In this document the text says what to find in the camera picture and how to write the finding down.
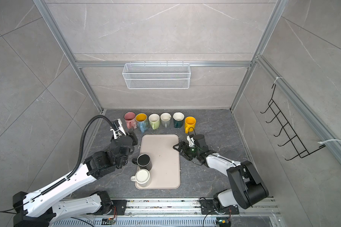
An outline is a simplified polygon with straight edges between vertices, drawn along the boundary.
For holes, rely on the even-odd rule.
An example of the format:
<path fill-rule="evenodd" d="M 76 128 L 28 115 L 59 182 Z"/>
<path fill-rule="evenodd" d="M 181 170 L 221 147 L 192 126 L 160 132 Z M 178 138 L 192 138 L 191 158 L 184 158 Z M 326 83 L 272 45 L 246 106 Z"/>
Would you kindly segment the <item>pink mug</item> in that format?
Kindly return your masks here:
<path fill-rule="evenodd" d="M 137 122 L 136 122 L 136 114 L 134 112 L 127 112 L 124 115 L 124 119 L 126 121 L 126 125 L 128 129 L 136 129 Z"/>

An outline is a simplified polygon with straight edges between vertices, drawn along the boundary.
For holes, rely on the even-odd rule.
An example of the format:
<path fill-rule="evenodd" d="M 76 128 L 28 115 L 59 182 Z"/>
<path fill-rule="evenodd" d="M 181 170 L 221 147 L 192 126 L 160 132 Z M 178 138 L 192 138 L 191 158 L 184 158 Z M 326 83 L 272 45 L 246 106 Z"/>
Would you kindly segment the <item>blue butterfly mug yellow inside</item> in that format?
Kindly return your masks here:
<path fill-rule="evenodd" d="M 139 113 L 136 115 L 135 120 L 137 122 L 137 126 L 140 129 L 141 133 L 145 133 L 149 128 L 147 115 L 144 113 Z"/>

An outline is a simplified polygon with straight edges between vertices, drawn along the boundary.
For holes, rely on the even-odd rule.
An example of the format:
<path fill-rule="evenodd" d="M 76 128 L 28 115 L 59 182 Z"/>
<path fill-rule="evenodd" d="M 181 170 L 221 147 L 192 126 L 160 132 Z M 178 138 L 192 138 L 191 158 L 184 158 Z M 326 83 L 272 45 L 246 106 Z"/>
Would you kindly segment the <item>black mug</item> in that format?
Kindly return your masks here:
<path fill-rule="evenodd" d="M 138 158 L 132 159 L 132 163 L 137 165 L 139 169 L 146 169 L 148 171 L 151 171 L 153 167 L 151 158 L 148 154 L 141 154 Z"/>

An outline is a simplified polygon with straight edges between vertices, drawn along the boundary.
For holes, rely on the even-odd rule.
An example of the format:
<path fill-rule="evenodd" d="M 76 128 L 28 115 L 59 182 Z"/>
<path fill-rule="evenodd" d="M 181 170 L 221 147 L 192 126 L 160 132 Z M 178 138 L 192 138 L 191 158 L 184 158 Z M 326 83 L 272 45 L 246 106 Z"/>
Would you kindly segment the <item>dark green mug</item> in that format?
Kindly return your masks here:
<path fill-rule="evenodd" d="M 173 125 L 174 128 L 181 128 L 184 125 L 185 116 L 181 112 L 176 112 L 173 114 Z"/>

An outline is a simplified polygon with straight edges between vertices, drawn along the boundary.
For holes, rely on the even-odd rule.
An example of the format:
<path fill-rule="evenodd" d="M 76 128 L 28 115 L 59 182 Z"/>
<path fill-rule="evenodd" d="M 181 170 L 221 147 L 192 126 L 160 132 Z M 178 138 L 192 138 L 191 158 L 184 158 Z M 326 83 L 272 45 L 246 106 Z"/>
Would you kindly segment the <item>light green mug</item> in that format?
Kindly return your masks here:
<path fill-rule="evenodd" d="M 161 119 L 160 119 L 160 116 L 158 114 L 151 114 L 148 117 L 148 119 L 149 119 L 150 127 L 153 130 L 157 130 L 160 127 Z"/>

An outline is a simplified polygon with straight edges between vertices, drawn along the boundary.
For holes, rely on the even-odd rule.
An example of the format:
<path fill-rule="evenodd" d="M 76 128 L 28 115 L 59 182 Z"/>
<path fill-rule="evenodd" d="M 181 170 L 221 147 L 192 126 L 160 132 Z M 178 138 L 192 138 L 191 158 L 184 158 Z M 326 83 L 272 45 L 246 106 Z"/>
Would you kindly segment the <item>grey mug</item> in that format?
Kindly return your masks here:
<path fill-rule="evenodd" d="M 170 125 L 171 125 L 171 114 L 170 113 L 162 113 L 160 115 L 160 118 L 161 118 L 161 123 L 163 125 L 163 127 L 165 128 L 169 128 Z"/>

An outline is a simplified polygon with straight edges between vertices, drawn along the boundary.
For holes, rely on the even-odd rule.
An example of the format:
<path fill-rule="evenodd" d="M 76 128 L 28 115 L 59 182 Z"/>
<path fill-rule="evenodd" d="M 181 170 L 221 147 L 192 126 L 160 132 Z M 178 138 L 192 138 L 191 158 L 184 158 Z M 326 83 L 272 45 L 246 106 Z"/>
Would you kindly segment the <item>white mug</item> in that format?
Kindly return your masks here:
<path fill-rule="evenodd" d="M 134 176 L 131 176 L 130 180 L 135 182 L 135 185 L 140 188 L 146 188 L 151 182 L 150 172 L 146 169 L 140 169 Z"/>

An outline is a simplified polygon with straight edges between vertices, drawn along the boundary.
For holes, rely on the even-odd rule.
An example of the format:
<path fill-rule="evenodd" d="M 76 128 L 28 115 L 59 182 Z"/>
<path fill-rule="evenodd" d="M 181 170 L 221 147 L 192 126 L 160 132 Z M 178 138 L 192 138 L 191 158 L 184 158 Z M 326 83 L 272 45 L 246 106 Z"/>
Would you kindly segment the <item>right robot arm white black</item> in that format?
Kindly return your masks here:
<path fill-rule="evenodd" d="M 228 177 L 230 189 L 214 195 L 213 210 L 221 210 L 237 205 L 248 209 L 269 197 L 269 191 L 255 166 L 250 161 L 234 161 L 210 150 L 203 134 L 193 134 L 181 141 L 173 149 L 188 161 L 197 159 L 198 165 L 217 170 Z"/>

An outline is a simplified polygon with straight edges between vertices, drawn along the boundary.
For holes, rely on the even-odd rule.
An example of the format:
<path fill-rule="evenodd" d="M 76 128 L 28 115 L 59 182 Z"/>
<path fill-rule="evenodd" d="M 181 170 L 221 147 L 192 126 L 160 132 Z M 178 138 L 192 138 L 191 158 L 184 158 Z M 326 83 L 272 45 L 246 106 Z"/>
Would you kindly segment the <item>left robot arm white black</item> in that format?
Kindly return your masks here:
<path fill-rule="evenodd" d="M 104 119 L 113 132 L 110 144 L 83 159 L 84 141 L 91 124 Z M 76 190 L 121 169 L 133 154 L 138 139 L 132 130 L 125 131 L 120 119 L 109 120 L 96 115 L 85 126 L 78 160 L 74 169 L 49 185 L 32 193 L 19 192 L 13 196 L 13 207 L 4 213 L 12 214 L 15 227 L 49 227 L 54 223 L 83 214 L 116 215 L 115 205 L 106 191 L 98 191 L 88 197 L 68 199 Z"/>

